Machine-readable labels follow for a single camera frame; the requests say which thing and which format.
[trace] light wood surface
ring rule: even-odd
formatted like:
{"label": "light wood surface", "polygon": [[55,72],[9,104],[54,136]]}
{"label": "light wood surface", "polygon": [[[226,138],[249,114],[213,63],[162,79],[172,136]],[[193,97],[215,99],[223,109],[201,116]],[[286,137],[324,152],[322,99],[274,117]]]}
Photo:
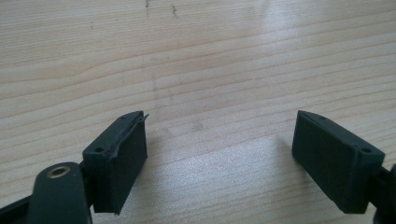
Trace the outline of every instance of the light wood surface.
{"label": "light wood surface", "polygon": [[144,110],[148,159],[94,223],[372,223],[290,146],[303,109],[396,163],[395,62],[393,0],[2,0],[0,206]]}

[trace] black plastic part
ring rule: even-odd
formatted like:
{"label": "black plastic part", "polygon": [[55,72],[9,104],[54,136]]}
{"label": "black plastic part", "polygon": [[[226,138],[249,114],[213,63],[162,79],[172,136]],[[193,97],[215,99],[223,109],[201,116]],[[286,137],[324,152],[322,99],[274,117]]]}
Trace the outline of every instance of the black plastic part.
{"label": "black plastic part", "polygon": [[0,209],[1,224],[24,224],[27,220],[27,210],[30,196]]}
{"label": "black plastic part", "polygon": [[118,118],[82,153],[96,213],[120,213],[148,156],[146,117],[138,111]]}
{"label": "black plastic part", "polygon": [[396,223],[396,165],[383,169],[371,184],[370,202],[377,208],[374,224]]}
{"label": "black plastic part", "polygon": [[366,211],[368,183],[381,170],[382,151],[329,119],[299,111],[292,154],[344,213]]}
{"label": "black plastic part", "polygon": [[79,165],[64,162],[43,170],[35,179],[28,224],[90,224]]}

